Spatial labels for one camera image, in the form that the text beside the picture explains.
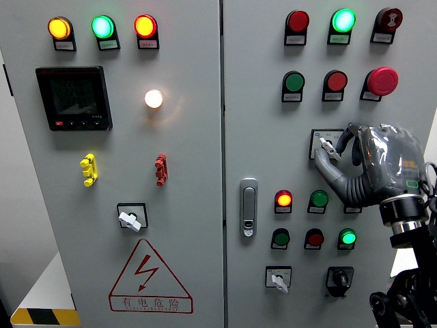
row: white indicator light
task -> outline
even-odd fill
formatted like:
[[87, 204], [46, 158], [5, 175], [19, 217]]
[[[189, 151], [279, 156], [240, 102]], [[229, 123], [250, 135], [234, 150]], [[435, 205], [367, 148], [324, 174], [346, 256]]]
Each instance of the white indicator light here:
[[145, 94], [144, 101], [151, 108], [158, 108], [163, 103], [163, 94], [159, 90], [150, 90]]

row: warning sign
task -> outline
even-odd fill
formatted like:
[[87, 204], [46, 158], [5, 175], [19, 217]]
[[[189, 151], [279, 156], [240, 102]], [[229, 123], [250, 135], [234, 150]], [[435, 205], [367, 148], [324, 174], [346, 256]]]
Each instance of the warning sign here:
[[193, 298], [145, 239], [140, 239], [109, 294], [114, 312], [193, 313]]

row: white wall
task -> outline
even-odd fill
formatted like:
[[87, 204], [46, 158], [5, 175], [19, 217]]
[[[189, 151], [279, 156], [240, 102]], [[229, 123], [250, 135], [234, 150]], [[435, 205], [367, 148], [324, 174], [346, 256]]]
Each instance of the white wall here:
[[0, 299], [9, 315], [57, 253], [0, 52]]

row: emergency stop button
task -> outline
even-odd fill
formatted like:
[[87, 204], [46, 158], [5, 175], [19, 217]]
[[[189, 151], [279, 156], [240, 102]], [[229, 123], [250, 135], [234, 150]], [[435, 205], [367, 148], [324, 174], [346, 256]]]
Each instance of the emergency stop button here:
[[395, 91], [398, 82], [399, 76], [393, 68], [386, 66], [376, 68], [366, 76], [360, 99], [381, 101], [383, 96]]

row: green indicator light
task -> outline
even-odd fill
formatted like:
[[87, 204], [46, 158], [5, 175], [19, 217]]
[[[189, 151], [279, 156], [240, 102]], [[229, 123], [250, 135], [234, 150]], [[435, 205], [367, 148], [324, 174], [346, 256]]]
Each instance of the green indicator light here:
[[328, 203], [328, 194], [325, 191], [314, 191], [311, 194], [311, 203], [317, 207], [324, 207]]
[[302, 89], [303, 86], [303, 77], [300, 74], [290, 74], [289, 77], [285, 80], [285, 86], [289, 91], [296, 92]]
[[94, 34], [101, 39], [106, 39], [114, 33], [114, 24], [108, 16], [97, 16], [91, 24]]
[[285, 246], [286, 244], [288, 244], [289, 241], [290, 241], [290, 238], [286, 234], [278, 234], [274, 238], [274, 242], [276, 243], [276, 245], [279, 245], [279, 246]]
[[343, 231], [341, 233], [341, 241], [346, 245], [355, 243], [356, 241], [355, 231], [351, 229], [347, 229], [346, 231]]
[[419, 189], [419, 183], [417, 181], [414, 181], [414, 180], [408, 180], [407, 181], [407, 187], [408, 188]]
[[355, 25], [355, 13], [351, 9], [340, 9], [333, 17], [333, 27], [340, 33], [349, 32]]

